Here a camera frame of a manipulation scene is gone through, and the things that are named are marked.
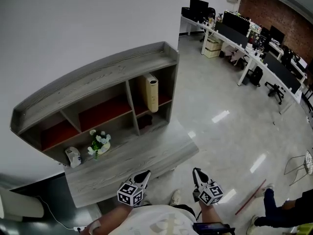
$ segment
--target office desk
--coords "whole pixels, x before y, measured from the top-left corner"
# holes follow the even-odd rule
[[[284,55],[283,49],[281,49],[278,45],[276,45],[276,44],[273,43],[272,41],[269,42],[269,45],[270,45],[271,47],[273,47],[276,51],[278,51],[278,57],[277,57],[277,59],[280,60],[280,58],[282,57],[282,55]]]
[[[245,55],[247,55],[249,57],[249,61],[248,64],[246,65],[237,85],[240,86],[243,79],[245,78],[247,72],[249,69],[252,69],[254,67],[254,65],[258,65],[261,69],[268,71],[278,82],[278,84],[280,84],[281,87],[284,88],[284,90],[286,91],[286,93],[290,94],[290,96],[292,97],[292,101],[288,102],[287,105],[280,111],[280,114],[283,114],[294,102],[296,102],[297,104],[300,103],[301,100],[301,95],[302,92],[299,89],[295,94],[292,93],[289,88],[287,88],[287,86],[270,70],[267,68],[267,66],[265,64],[263,64],[260,60],[259,57],[256,57],[254,54],[250,54],[249,52],[247,52],[244,48],[242,48],[240,45],[236,44],[235,42],[231,41],[230,39],[226,38],[224,35],[214,31],[213,29],[209,28],[208,26],[201,24],[201,23],[197,23],[195,21],[192,21],[191,19],[188,19],[186,17],[181,16],[181,19],[184,20],[185,22],[198,26],[202,29],[205,30],[205,37],[204,37],[204,41],[203,41],[203,45],[202,45],[202,49],[201,49],[201,54],[204,54],[205,51],[205,47],[206,47],[206,42],[207,42],[207,38],[208,38],[208,33],[211,32],[212,35],[214,35],[215,37],[221,39],[222,41],[226,42],[227,44],[229,44],[230,46],[238,49],[239,51],[241,51],[242,53],[244,53]]]
[[[303,84],[304,80],[306,80],[308,78],[308,76],[298,67],[298,65],[296,64],[296,62],[293,59],[291,60],[291,64],[302,75],[302,79],[300,80],[300,83]]]

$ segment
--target sneaker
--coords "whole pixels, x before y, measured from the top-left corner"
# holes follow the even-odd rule
[[[250,226],[248,227],[247,231],[246,231],[246,235],[252,235],[254,229],[256,228],[256,226],[254,225],[254,222],[256,221],[258,217],[256,215],[254,215],[252,218],[251,218],[251,223],[250,223]]]
[[[175,190],[170,201],[170,206],[179,205],[180,201],[181,201],[180,190]]]
[[[254,195],[255,198],[264,197],[265,191],[267,189],[274,189],[274,184],[269,184],[266,187],[259,189],[258,192]]]

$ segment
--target hand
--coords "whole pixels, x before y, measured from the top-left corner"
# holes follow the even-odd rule
[[[282,210],[290,210],[294,206],[295,206],[295,200],[289,200],[289,201],[287,200],[284,202],[282,206]]]

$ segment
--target cable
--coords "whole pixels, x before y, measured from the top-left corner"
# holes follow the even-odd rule
[[[47,205],[48,210],[49,210],[49,212],[51,213],[51,215],[52,215],[52,217],[54,218],[55,221],[57,221],[57,222],[58,222],[60,225],[62,225],[65,229],[74,230],[74,228],[66,227],[64,224],[62,224],[60,221],[58,221],[58,220],[55,218],[55,216],[53,215],[52,211],[50,210],[49,205],[41,198],[41,196],[33,196],[33,197],[38,197],[38,198],[40,198],[40,200],[41,200],[42,202],[44,202],[44,203]]]
[[[208,31],[208,30],[207,30],[207,31]],[[206,32],[205,32],[204,28],[203,28],[203,32],[204,32],[205,35],[206,35]],[[213,35],[213,32],[211,33],[211,35],[207,34],[207,37],[210,37],[210,36],[212,36],[212,35]]]
[[[198,217],[196,218],[196,221],[199,219],[201,213],[202,213],[202,211],[199,212],[199,215],[198,215]]]

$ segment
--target desk leg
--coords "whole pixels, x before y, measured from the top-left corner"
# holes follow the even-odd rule
[[[209,35],[209,31],[206,30],[206,31],[205,31],[205,36],[204,36],[203,45],[202,45],[202,50],[201,50],[201,54],[202,54],[202,55],[204,55],[204,51],[205,51],[205,47],[206,47],[206,42],[207,42],[208,35]]]
[[[253,63],[253,59],[250,58],[248,64],[246,65],[246,67],[245,67],[245,69],[244,69],[243,74],[241,75],[241,77],[240,77],[240,79],[239,79],[239,82],[238,82],[238,84],[237,84],[238,86],[240,86],[241,83],[243,82],[243,79],[245,78],[245,76],[246,76],[248,70],[250,69],[252,63]]]
[[[190,36],[190,31],[191,31],[191,23],[189,23],[187,27],[188,27],[188,30],[187,30],[187,31],[188,31],[188,36]]]

